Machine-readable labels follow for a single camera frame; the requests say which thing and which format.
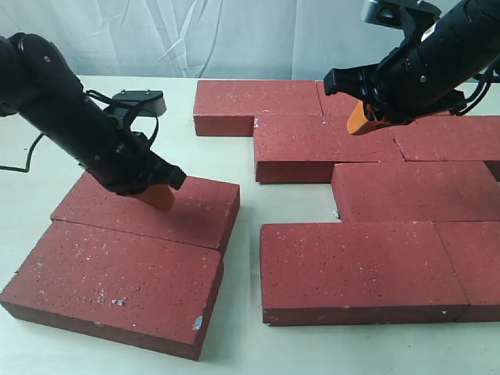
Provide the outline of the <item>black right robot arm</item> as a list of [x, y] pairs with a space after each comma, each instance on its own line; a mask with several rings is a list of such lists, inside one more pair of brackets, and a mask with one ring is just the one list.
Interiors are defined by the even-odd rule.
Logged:
[[499, 3], [464, 0], [446, 14], [425, 1], [368, 1], [366, 23], [402, 30], [404, 39], [381, 62], [333, 68], [326, 95], [358, 102], [351, 135], [448, 112], [463, 116], [499, 82]]

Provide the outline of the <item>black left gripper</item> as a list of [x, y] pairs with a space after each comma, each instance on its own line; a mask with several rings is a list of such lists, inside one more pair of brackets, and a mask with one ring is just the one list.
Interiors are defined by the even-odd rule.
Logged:
[[153, 208], [170, 211], [186, 173], [152, 151], [159, 124], [151, 136], [124, 127], [107, 115], [109, 97], [83, 97], [44, 110], [43, 132], [107, 190], [136, 199]]

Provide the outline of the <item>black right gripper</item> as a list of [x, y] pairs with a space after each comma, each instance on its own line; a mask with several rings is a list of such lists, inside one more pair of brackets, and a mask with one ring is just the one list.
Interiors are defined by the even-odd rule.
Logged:
[[467, 23], [434, 23], [421, 35], [404, 33], [379, 63], [331, 69], [323, 79], [325, 94], [359, 100], [347, 121], [350, 135], [453, 109], [464, 99], [456, 88], [469, 76], [468, 37]]

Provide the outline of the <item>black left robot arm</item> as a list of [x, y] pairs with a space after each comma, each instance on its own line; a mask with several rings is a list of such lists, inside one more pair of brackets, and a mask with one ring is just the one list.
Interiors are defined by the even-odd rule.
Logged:
[[152, 151], [156, 131], [131, 128], [165, 111], [162, 91], [108, 97], [84, 89], [57, 47], [37, 34], [1, 39], [1, 115], [21, 115], [107, 191], [169, 211], [186, 174]]

